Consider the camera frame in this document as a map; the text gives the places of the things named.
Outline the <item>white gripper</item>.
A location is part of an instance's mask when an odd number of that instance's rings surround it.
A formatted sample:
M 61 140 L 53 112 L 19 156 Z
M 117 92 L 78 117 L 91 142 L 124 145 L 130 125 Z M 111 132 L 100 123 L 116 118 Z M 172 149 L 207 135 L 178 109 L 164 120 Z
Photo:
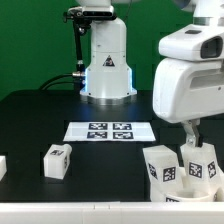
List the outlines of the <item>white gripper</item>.
M 222 61 L 162 60 L 155 73 L 153 110 L 167 122 L 182 122 L 186 144 L 201 147 L 199 118 L 224 113 Z

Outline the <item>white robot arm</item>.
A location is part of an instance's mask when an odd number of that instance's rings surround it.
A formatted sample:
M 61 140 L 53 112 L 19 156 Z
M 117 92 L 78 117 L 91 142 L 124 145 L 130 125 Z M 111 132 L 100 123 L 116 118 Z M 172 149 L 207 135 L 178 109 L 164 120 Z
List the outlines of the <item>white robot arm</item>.
M 92 28 L 91 63 L 82 94 L 105 101 L 134 95 L 126 63 L 126 26 L 115 16 L 115 3 L 127 0 L 78 0 Z M 173 0 L 193 13 L 193 23 L 162 38 L 165 57 L 155 72 L 153 110 L 170 123 L 181 123 L 187 143 L 200 145 L 203 117 L 224 112 L 224 0 Z

